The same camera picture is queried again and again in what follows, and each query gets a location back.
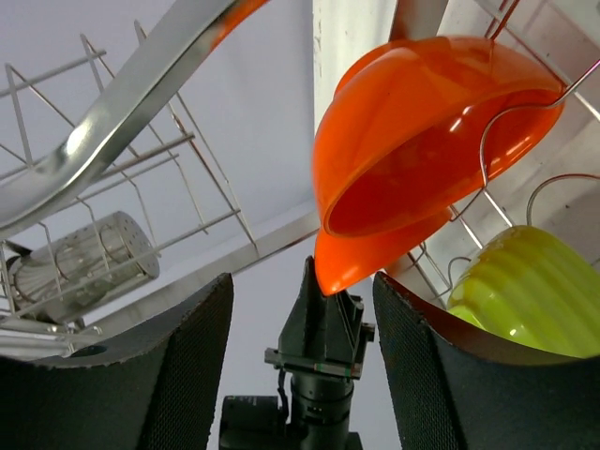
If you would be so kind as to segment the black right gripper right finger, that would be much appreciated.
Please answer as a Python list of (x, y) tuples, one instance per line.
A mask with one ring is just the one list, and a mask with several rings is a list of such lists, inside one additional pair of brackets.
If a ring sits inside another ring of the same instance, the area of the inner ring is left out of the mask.
[(385, 273), (372, 295), (402, 448), (598, 448), (598, 357), (497, 337)]

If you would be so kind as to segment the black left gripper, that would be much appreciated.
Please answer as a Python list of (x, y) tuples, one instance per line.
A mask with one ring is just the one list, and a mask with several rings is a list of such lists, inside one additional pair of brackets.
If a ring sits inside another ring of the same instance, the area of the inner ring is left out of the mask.
[(315, 377), (358, 380), (375, 325), (363, 321), (362, 298), (346, 291), (326, 295), (314, 258), (305, 260), (299, 294), (264, 362), (287, 372)]

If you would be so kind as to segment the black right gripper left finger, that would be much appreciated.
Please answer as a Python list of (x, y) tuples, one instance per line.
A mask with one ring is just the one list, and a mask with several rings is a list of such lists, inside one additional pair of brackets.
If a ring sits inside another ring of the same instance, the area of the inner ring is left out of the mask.
[(206, 448), (232, 312), (222, 274), (70, 357), (2, 357), (2, 448)]

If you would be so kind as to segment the orange plastic bowl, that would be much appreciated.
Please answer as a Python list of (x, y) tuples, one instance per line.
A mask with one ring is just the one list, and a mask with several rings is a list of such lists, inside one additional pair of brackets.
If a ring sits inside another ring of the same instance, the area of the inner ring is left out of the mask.
[(339, 82), (315, 136), (323, 227), (383, 233), (463, 199), (543, 140), (564, 89), (530, 57), (483, 37), (368, 52)]
[(392, 264), (438, 231), (451, 218), (444, 209), (409, 226), (361, 237), (336, 237), (320, 229), (314, 261), (319, 286), (326, 295), (341, 292)]

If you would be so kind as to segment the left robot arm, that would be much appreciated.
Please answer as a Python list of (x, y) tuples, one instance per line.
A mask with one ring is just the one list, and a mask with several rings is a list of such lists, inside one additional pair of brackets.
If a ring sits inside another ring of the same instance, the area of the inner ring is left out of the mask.
[(264, 361), (278, 372), (274, 396), (226, 396), (221, 449), (359, 449), (349, 430), (354, 383), (375, 326), (358, 295), (322, 292), (307, 257), (299, 294)]

